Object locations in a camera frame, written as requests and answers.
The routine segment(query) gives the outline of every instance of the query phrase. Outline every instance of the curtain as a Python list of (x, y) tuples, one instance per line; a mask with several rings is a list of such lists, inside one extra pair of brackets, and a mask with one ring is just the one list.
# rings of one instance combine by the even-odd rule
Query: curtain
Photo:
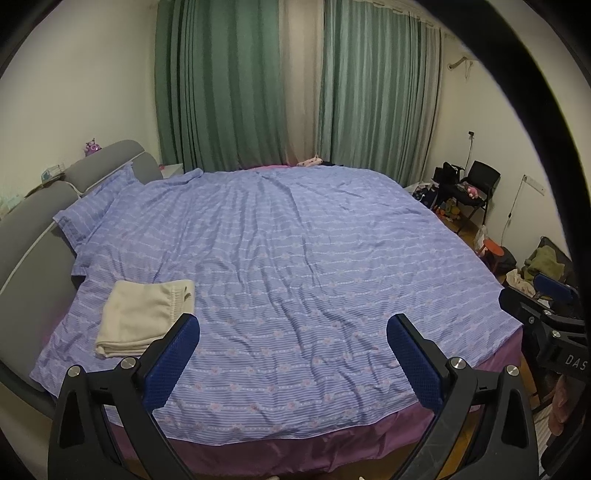
[(316, 155), (324, 0), (280, 0), (281, 73), (290, 164)]
[(318, 150), (406, 186), (433, 131), (441, 31), (369, 2), (326, 0)]
[(164, 163), (286, 163), (278, 0), (161, 0), (155, 95)]

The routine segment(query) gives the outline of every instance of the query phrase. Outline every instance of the upholstered headboard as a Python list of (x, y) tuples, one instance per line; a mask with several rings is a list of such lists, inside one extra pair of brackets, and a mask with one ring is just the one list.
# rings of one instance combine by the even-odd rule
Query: upholstered headboard
[(28, 196), (0, 222), (0, 381), (49, 417), (53, 398), (29, 372), (81, 280), (71, 276), (74, 252), (53, 216), (129, 161), (142, 183), (162, 179), (154, 157), (123, 140), (74, 163), (63, 181)]

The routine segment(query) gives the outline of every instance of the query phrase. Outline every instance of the green curtain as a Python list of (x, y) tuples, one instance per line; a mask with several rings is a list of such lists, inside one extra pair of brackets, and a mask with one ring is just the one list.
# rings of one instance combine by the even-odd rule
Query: green curtain
[(420, 177), (435, 117), (440, 42), (439, 29), (409, 15), (326, 0), (322, 159), (371, 168), (403, 186)]
[(165, 164), (285, 163), (278, 0), (161, 0), (155, 95)]

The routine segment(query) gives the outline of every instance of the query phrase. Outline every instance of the bed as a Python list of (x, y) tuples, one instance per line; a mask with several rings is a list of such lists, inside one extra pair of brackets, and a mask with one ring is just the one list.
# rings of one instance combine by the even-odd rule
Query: bed
[[(520, 324), (500, 310), (501, 286), (389, 178), (312, 167), (197, 169), (149, 181), (158, 175), (146, 155), (131, 141), (106, 147), (71, 167), (69, 183), (39, 192), (45, 209), (34, 220), (27, 205), (8, 216), (13, 229), (36, 227), (0, 292), (0, 311), (17, 318), (32, 309), (24, 313), (35, 328), (4, 322), (0, 359), (38, 409), (50, 410), (70, 365), (96, 371), (119, 361), (94, 353), (116, 280), (195, 282), (202, 337), (154, 416), (198, 473), (330, 471), (416, 441), (431, 417), (386, 342), (395, 313), (473, 366), (519, 362)], [(59, 213), (68, 211), (86, 232)], [(44, 254), (36, 252), (48, 238)], [(31, 282), (38, 272), (45, 277)], [(48, 275), (61, 287), (48, 290)], [(23, 294), (8, 300), (6, 290), (23, 286), (43, 290), (49, 312), (23, 307)], [(15, 338), (33, 358), (18, 359), (23, 341), (17, 347)], [(122, 429), (115, 434), (132, 456)]]

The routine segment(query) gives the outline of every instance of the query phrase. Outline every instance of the metal bolt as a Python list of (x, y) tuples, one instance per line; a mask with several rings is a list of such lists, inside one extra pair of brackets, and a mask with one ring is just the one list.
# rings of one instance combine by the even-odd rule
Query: metal bolt
[(507, 365), (505, 370), (507, 370), (507, 373), (512, 377), (519, 375), (519, 369), (515, 365)]
[(74, 365), (68, 369), (68, 377), (77, 377), (80, 375), (80, 367), (78, 365)]
[(463, 370), (466, 368), (466, 361), (463, 358), (455, 356), (449, 361), (456, 370)]
[(130, 368), (135, 367), (135, 358), (132, 356), (126, 356), (122, 361), (121, 361), (121, 368), (125, 369), (125, 370), (129, 370)]

